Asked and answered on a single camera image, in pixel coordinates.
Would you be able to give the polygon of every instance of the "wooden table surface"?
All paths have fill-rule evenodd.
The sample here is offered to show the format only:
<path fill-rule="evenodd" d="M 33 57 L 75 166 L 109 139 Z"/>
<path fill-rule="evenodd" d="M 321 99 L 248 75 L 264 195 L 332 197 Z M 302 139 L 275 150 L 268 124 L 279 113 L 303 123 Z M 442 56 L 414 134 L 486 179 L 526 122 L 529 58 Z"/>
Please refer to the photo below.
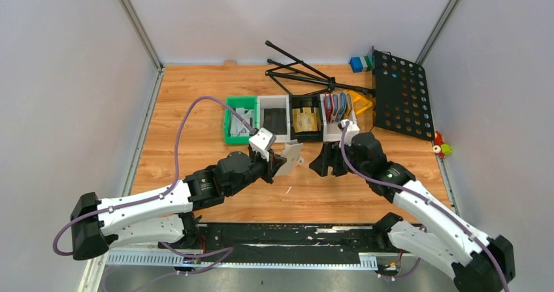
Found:
<path fill-rule="evenodd" d="M 316 66 L 337 82 L 373 86 L 368 73 L 352 73 L 349 65 Z M 186 65 L 169 66 L 161 83 L 152 122 L 138 166 L 132 193 L 141 193 L 168 185 L 174 177 L 173 148 L 178 126 L 189 105 L 199 96 L 211 95 L 225 100 L 228 96 L 285 95 L 269 77 L 268 65 Z M 289 81 L 293 93 L 308 93 L 320 86 Z M 372 126 L 368 110 L 359 117 L 362 131 Z M 412 171 L 423 185 L 448 205 L 448 197 L 430 142 L 373 128 L 389 160 Z M 281 152 L 282 144 L 274 144 Z M 179 144 L 181 178 L 213 165 L 232 151 L 247 152 L 246 145 L 228 146 L 223 141 L 223 107 L 213 101 L 197 104 L 185 124 Z M 308 168 L 321 150 L 321 143 L 306 143 L 304 165 L 288 176 L 275 177 L 275 183 L 262 180 L 248 186 L 221 205 L 196 212 L 202 221 L 258 222 L 375 222 L 388 212 L 404 219 L 415 219 L 379 197 L 354 174 L 320 178 Z"/>

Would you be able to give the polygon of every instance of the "storage box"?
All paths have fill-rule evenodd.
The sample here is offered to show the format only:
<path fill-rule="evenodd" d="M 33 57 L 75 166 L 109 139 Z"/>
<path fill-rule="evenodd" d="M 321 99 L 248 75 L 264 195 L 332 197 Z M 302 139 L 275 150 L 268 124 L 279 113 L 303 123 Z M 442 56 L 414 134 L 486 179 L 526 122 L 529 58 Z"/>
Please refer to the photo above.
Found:
<path fill-rule="evenodd" d="M 321 103 L 321 111 L 325 112 L 325 94 L 319 95 L 319 100 Z M 357 122 L 356 112 L 354 108 L 350 112 L 348 119 L 352 122 Z M 324 142 L 337 142 L 342 136 L 341 130 L 338 128 L 337 123 L 327 123 L 326 119 L 323 119 L 323 141 Z"/>
<path fill-rule="evenodd" d="M 323 119 L 322 112 L 321 112 L 321 101 L 319 99 L 319 95 L 292 95 L 289 96 L 289 116 L 291 118 L 290 121 L 290 131 L 291 131 L 291 140 L 298 140 L 299 142 L 306 142 L 306 141 L 322 141 L 323 140 L 323 122 L 325 119 Z M 303 108 L 303 107 L 313 107 L 313 108 L 319 108 L 319 114 L 317 116 L 317 119 L 319 119 L 319 125 L 321 125 L 321 129 L 319 131 L 313 131 L 313 132 L 300 132 L 296 133 L 293 125 L 293 109 L 295 108 Z"/>
<path fill-rule="evenodd" d="M 258 127 L 258 121 L 256 117 L 258 117 L 258 105 L 257 105 L 257 97 L 256 96 L 245 96 L 245 97 L 227 97 L 227 100 L 225 101 L 227 105 L 229 105 L 231 108 L 245 108 L 245 109 L 252 109 L 254 110 L 253 113 L 253 126 L 252 127 Z M 226 144 L 248 144 L 248 139 L 250 138 L 249 135 L 243 136 L 243 137 L 232 137 L 231 133 L 229 132 L 231 128 L 231 113 L 225 109 L 225 117 L 223 119 L 223 137 L 225 138 Z"/>
<path fill-rule="evenodd" d="M 284 109 L 284 129 L 285 134 L 276 134 L 276 132 L 271 129 L 271 127 L 265 126 L 265 110 L 266 109 Z M 276 96 L 258 96 L 257 100 L 257 124 L 259 127 L 265 127 L 270 132 L 273 132 L 276 136 L 275 143 L 285 143 L 291 140 L 291 112 L 289 105 L 289 96 L 288 95 L 276 95 Z"/>

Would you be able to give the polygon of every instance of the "black perforated board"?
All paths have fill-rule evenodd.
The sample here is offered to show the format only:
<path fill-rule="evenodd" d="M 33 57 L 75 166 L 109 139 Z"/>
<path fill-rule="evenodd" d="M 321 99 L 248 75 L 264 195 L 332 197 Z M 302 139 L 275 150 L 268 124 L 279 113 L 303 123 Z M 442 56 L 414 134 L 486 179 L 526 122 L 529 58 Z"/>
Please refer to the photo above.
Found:
<path fill-rule="evenodd" d="M 374 50 L 375 126 L 434 139 L 425 69 L 417 63 Z"/>

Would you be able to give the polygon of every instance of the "green bin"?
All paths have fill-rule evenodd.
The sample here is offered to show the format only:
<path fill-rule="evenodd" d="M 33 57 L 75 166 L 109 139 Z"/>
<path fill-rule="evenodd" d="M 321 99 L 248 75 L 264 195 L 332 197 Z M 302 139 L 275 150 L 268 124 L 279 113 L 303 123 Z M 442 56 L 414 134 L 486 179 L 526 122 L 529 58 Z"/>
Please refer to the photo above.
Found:
<path fill-rule="evenodd" d="M 253 120 L 254 125 L 252 127 L 258 127 L 258 97 L 256 96 L 243 96 L 243 97 L 227 97 L 225 101 L 231 108 L 245 108 L 254 110 Z M 231 116 L 232 114 L 225 109 L 225 118 L 223 119 L 223 136 L 225 137 L 225 143 L 230 145 L 248 144 L 250 136 L 245 137 L 232 137 L 230 134 L 231 129 Z"/>

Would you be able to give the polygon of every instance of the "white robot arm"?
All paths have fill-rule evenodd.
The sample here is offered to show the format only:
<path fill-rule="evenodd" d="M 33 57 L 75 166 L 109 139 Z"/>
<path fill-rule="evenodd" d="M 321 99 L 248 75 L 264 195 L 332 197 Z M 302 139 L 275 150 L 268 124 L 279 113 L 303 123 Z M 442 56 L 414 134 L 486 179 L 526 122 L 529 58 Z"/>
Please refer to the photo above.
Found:
<path fill-rule="evenodd" d="M 372 133 L 360 133 L 355 123 L 340 122 L 343 150 L 339 142 L 324 143 L 310 168 L 320 176 L 342 176 L 354 172 L 371 190 L 409 212 L 428 233 L 388 213 L 374 228 L 384 246 L 406 250 L 446 273 L 462 292 L 499 292 L 502 280 L 489 253 L 509 282 L 515 276 L 513 246 L 503 236 L 491 238 L 450 211 L 402 165 L 388 161 Z"/>
<path fill-rule="evenodd" d="M 193 210 L 221 204 L 225 197 L 237 194 L 259 178 L 271 184 L 273 177 L 293 170 L 303 144 L 288 142 L 278 155 L 271 149 L 274 142 L 275 136 L 270 131 L 257 130 L 249 140 L 249 154 L 230 153 L 217 165 L 177 181 L 172 189 L 165 186 L 113 199 L 98 199 L 94 192 L 84 194 L 71 220 L 91 212 L 98 214 L 71 226 L 73 259 L 91 259 L 109 249 L 134 243 L 195 240 L 188 239 L 196 237 Z"/>

